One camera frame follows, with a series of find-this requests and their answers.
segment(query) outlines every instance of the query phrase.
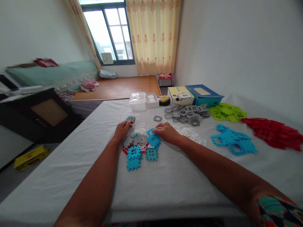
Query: pink stool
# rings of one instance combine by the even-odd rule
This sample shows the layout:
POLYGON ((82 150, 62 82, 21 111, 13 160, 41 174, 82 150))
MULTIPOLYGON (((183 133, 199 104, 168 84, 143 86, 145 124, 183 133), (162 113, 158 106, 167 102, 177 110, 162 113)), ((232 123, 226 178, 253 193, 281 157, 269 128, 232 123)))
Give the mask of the pink stool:
POLYGON ((162 78, 159 76, 159 87, 164 87, 164 86, 172 86, 173 85, 173 76, 170 73, 170 77, 168 78, 162 78))

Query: bamboo mat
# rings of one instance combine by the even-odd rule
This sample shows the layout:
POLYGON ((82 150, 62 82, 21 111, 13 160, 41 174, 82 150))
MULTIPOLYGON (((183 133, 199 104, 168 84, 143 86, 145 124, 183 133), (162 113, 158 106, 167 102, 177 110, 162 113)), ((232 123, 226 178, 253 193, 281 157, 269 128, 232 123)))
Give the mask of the bamboo mat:
POLYGON ((119 77, 97 82, 99 86, 95 91, 78 90, 71 101, 123 99, 130 98, 135 92, 155 93, 156 96, 161 96, 156 75, 119 77))

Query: hand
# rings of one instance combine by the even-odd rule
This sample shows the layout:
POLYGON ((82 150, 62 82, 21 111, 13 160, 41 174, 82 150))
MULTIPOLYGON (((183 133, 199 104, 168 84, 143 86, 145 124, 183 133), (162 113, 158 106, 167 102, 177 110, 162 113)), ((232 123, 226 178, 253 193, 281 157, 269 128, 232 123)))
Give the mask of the hand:
POLYGON ((130 120, 126 120, 126 121, 119 123, 117 125, 113 139, 117 139, 119 142, 121 142, 124 139, 124 137, 127 136, 128 129, 130 127, 132 127, 133 123, 134 122, 130 121, 130 120))
POLYGON ((177 145, 183 137, 168 122, 158 124, 152 133, 158 134, 163 140, 173 145, 177 145))

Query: glass window pane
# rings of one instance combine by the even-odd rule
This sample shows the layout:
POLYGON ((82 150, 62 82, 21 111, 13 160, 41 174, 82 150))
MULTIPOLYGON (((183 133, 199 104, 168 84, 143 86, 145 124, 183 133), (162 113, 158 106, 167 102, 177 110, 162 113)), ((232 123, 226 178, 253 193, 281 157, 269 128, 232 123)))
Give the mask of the glass window pane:
POLYGON ((124 34, 128 59, 133 59, 132 44, 131 44, 131 39, 130 39, 130 36, 129 36, 129 33, 128 33, 128 27, 127 26, 122 26, 122 30, 123 30, 123 34, 124 34))
POLYGON ((96 4, 96 3, 114 3, 114 2, 124 2, 124 0, 79 0, 81 5, 86 4, 96 4))
POLYGON ((122 36, 122 31, 120 26, 111 26, 110 27, 111 35, 114 40, 114 44, 116 47, 117 55, 119 60, 126 60, 127 55, 124 46, 124 40, 122 36))
POLYGON ((105 10, 106 17, 109 25, 119 25, 119 16, 117 9, 106 9, 105 10))
POLYGON ((113 60, 116 60, 102 11, 84 12, 84 16, 99 53, 111 52, 113 60))
POLYGON ((124 8, 119 8, 119 15, 120 15, 121 24, 127 24, 124 8))

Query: white wall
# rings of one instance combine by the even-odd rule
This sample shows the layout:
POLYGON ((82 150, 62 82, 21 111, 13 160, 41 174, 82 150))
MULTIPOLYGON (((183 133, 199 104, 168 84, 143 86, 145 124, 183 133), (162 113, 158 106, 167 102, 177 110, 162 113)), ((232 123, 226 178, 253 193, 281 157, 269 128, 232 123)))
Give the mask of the white wall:
POLYGON ((302 5, 184 0, 175 85, 239 94, 303 124, 302 5))
MULTIPOLYGON (((6 66, 32 62, 37 57, 58 63, 90 59, 62 0, 0 1, 0 28, 0 74, 5 74, 6 66)), ((0 168, 30 144, 0 126, 0 168)))
POLYGON ((138 76, 136 65, 102 66, 102 69, 115 71, 118 77, 138 76))

